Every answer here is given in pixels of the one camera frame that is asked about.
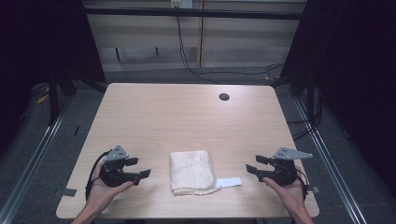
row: cable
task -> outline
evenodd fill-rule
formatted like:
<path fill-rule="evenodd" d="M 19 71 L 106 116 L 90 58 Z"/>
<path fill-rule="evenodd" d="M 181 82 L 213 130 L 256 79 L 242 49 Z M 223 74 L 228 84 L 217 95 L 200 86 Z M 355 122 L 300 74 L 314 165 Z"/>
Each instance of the cable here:
<path fill-rule="evenodd" d="M 308 134 L 308 133 L 314 131 L 314 130 L 318 127 L 318 125 L 320 124 L 320 121 L 321 121 L 322 110 L 323 110 L 322 107 L 323 107 L 323 95 L 322 95 L 321 92 L 320 92 L 320 93 L 319 93 L 318 106 L 317 106 L 317 114 L 314 116 L 313 120 L 309 120 L 309 119 L 306 119 L 306 120 L 305 120 L 305 122 L 311 121 L 311 124 L 312 124 L 311 126 L 312 126 L 312 128 L 309 128 L 308 130 L 304 130 L 304 131 L 302 131 L 302 132 L 299 132 L 299 133 L 297 133 L 297 134 L 294 134 L 294 135 L 292 136 L 294 141 L 296 141 L 296 140 L 298 140 L 298 139 L 304 137 L 306 134 Z"/>
<path fill-rule="evenodd" d="M 229 72 L 229 71 L 213 71 L 213 72 L 197 72 L 197 71 L 193 71 L 188 63 L 187 60 L 187 56 L 184 50 L 184 44 L 183 44 L 183 38 L 182 38 L 182 34 L 181 34 L 181 26 L 180 26 L 180 17 L 177 17 L 177 31 L 178 31 L 178 41 L 179 41 L 179 51 L 180 51 L 180 57 L 181 57 L 181 61 L 183 62 L 184 67 L 190 71 L 193 75 L 195 75 L 196 77 L 200 78 L 200 79 L 204 79 L 216 84 L 220 84 L 217 81 L 211 80 L 209 78 L 205 78 L 205 77 L 200 77 L 199 75 L 207 75 L 207 74 L 236 74 L 236 75 L 247 75 L 247 76 L 257 76 L 257 75 L 261 75 L 261 74 L 269 74 L 269 72 L 275 70 L 276 68 L 278 68 L 279 66 L 283 66 L 283 63 L 274 63 L 269 65 L 265 71 L 262 72 L 257 72 L 257 73 L 242 73 L 242 72 Z"/>
<path fill-rule="evenodd" d="M 88 196 L 90 196 L 90 192 L 91 192 L 91 187 L 92 187 L 92 183 L 93 181 L 97 180 L 98 178 L 100 178 L 101 176 L 95 178 L 94 180 L 92 180 L 93 177 L 93 172 L 96 169 L 97 164 L 99 163 L 99 160 L 101 160 L 104 156 L 106 156 L 111 150 L 104 152 L 102 155 L 99 156 L 99 158 L 95 161 L 95 163 L 93 164 L 93 167 L 91 169 L 90 172 L 90 177 L 88 178 L 88 182 L 87 182 L 87 186 L 85 187 L 85 200 L 88 200 Z"/>

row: gray gripper part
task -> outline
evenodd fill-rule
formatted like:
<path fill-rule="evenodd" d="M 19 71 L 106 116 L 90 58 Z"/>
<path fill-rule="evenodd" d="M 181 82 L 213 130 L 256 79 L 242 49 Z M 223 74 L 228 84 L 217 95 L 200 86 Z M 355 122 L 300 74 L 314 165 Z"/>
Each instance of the gray gripper part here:
<path fill-rule="evenodd" d="M 125 160 L 128 158 L 128 153 L 121 146 L 116 146 L 106 155 L 105 161 Z"/>
<path fill-rule="evenodd" d="M 281 159 L 285 161 L 299 160 L 299 159 L 311 159 L 313 155 L 311 153 L 305 153 L 291 149 L 288 147 L 281 147 L 273 155 L 275 159 Z"/>

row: power outlet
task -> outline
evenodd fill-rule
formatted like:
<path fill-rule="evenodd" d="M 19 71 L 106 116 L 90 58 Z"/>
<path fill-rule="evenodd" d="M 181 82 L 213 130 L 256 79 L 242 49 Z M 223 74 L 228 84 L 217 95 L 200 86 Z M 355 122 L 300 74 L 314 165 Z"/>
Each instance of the power outlet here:
<path fill-rule="evenodd" d="M 171 8 L 181 8 L 181 0 L 171 0 Z"/>
<path fill-rule="evenodd" d="M 192 0 L 181 0 L 182 8 L 192 8 Z"/>

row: forearm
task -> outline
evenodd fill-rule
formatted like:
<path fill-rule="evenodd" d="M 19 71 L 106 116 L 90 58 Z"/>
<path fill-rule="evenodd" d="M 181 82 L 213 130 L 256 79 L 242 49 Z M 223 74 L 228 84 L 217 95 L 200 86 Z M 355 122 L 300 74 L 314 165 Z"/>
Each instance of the forearm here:
<path fill-rule="evenodd" d="M 298 210 L 289 211 L 289 214 L 296 224 L 314 224 L 314 221 L 312 220 L 312 217 L 309 216 L 305 206 L 300 207 Z"/>
<path fill-rule="evenodd" d="M 85 206 L 73 220 L 72 224 L 89 224 L 93 222 L 93 220 L 99 216 L 101 212 L 97 211 L 97 209 L 93 209 L 90 206 Z"/>

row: folded cloth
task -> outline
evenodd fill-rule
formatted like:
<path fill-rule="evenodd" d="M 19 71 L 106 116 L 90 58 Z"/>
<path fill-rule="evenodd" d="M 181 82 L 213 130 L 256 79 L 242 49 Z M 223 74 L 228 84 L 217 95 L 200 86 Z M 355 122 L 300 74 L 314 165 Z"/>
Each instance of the folded cloth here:
<path fill-rule="evenodd" d="M 206 150 L 171 153 L 172 191 L 175 195 L 205 195 L 215 188 L 209 153 Z"/>

